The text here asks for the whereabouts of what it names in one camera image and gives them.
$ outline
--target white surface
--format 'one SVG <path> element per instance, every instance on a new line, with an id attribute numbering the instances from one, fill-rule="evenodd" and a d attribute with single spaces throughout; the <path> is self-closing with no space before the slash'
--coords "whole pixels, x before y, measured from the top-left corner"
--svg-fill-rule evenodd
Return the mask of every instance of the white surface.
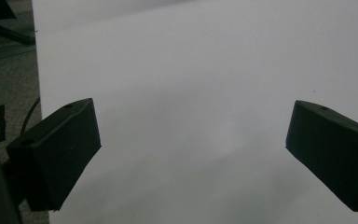
<path id="1" fill-rule="evenodd" d="M 358 1 L 34 0 L 42 110 L 103 147 L 51 223 L 358 223 L 286 149 L 296 99 L 358 121 Z"/>

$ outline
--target black cable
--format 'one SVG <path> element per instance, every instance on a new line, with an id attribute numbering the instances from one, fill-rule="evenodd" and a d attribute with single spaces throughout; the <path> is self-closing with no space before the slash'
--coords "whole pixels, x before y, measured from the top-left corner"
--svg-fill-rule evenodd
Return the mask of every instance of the black cable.
<path id="1" fill-rule="evenodd" d="M 21 128 L 21 133 L 20 134 L 25 133 L 25 128 L 27 127 L 28 121 L 29 121 L 32 113 L 34 112 L 34 109 L 36 108 L 37 104 L 39 104 L 39 102 L 40 102 L 40 97 L 38 97 L 36 99 L 36 101 L 34 102 L 34 104 L 31 107 L 31 109 L 28 111 L 27 117 L 25 117 L 25 120 L 22 123 L 22 128 Z"/>

